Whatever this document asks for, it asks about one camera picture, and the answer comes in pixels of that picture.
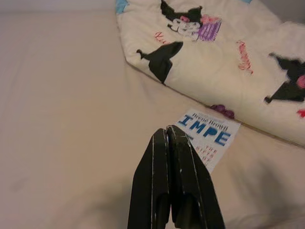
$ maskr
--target bed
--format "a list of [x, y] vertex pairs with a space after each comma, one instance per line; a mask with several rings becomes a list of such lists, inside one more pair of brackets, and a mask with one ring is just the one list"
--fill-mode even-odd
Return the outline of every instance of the bed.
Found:
[[[155, 130], [222, 117], [127, 64], [113, 11], [2, 14], [0, 31], [1, 228], [126, 228]], [[304, 161], [241, 126], [212, 173], [227, 227], [302, 227]]]
[[281, 23], [259, 1], [241, 0], [130, 0], [117, 19], [131, 65], [305, 145], [304, 25]]

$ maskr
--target kuromi blanket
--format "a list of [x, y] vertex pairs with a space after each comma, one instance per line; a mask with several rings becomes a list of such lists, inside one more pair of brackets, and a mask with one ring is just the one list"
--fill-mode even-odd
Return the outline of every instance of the kuromi blanket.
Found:
[[305, 145], [305, 27], [254, 0], [117, 0], [126, 60], [189, 97]]

